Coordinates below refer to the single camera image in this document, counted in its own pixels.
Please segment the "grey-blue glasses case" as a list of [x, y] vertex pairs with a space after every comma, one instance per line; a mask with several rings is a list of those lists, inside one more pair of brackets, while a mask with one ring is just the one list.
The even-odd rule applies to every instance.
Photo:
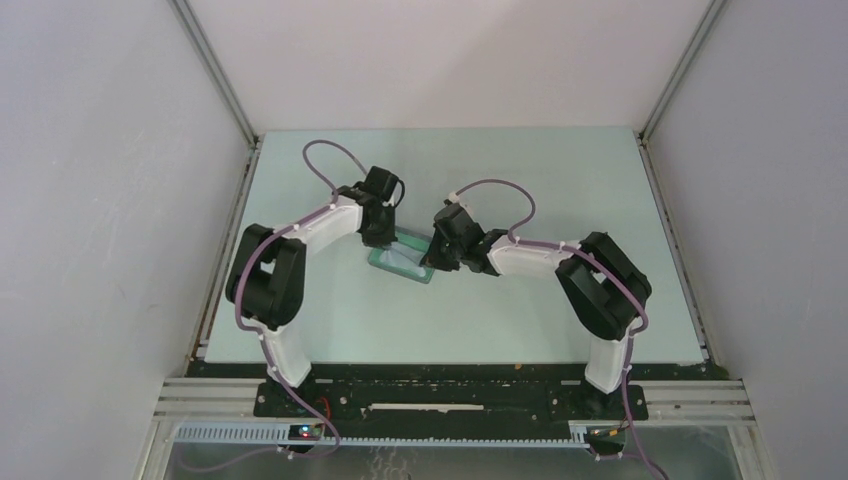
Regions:
[[398, 275], [421, 284], [428, 284], [432, 267], [423, 266], [422, 260], [430, 247], [432, 237], [414, 230], [397, 227], [397, 239], [388, 247], [373, 248], [367, 262], [379, 270]]

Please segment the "light blue cleaning cloth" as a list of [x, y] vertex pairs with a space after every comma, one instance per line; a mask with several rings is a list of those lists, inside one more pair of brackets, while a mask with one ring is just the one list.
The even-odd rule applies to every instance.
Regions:
[[424, 252], [410, 245], [395, 242], [381, 253], [380, 261], [388, 267], [409, 272], [415, 276], [425, 276], [426, 268], [419, 265], [423, 255]]

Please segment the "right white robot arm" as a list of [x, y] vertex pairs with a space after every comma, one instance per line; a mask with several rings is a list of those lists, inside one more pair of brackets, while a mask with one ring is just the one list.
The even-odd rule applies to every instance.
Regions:
[[619, 387], [630, 371], [634, 339], [649, 324], [652, 286], [608, 234], [593, 232], [575, 243], [521, 239], [504, 229], [484, 231], [459, 203], [447, 203], [433, 226], [426, 266], [556, 280], [590, 334], [583, 408], [606, 418], [620, 407]]

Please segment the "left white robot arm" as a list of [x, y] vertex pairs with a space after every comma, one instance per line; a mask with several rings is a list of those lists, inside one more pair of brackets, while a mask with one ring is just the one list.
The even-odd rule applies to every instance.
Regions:
[[326, 204], [300, 220], [243, 231], [225, 296], [235, 307], [237, 326], [258, 335], [269, 375], [282, 384], [277, 402], [290, 415], [304, 416], [316, 403], [315, 388], [304, 382], [311, 360], [295, 322], [308, 256], [353, 234], [368, 248], [389, 247], [397, 241], [396, 209], [405, 194], [397, 175], [372, 167], [364, 180], [334, 190]]

